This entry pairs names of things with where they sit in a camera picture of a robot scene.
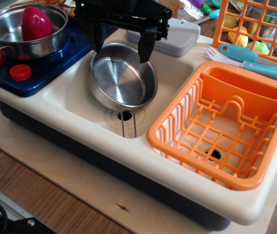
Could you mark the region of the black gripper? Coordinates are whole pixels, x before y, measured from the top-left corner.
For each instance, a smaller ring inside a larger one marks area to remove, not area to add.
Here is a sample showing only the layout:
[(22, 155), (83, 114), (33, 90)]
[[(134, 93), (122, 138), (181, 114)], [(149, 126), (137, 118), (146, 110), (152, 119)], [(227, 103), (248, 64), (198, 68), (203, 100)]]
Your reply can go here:
[(140, 33), (140, 63), (148, 62), (155, 42), (168, 35), (172, 11), (154, 0), (77, 0), (75, 4), (86, 39), (97, 53), (107, 37), (106, 25)]

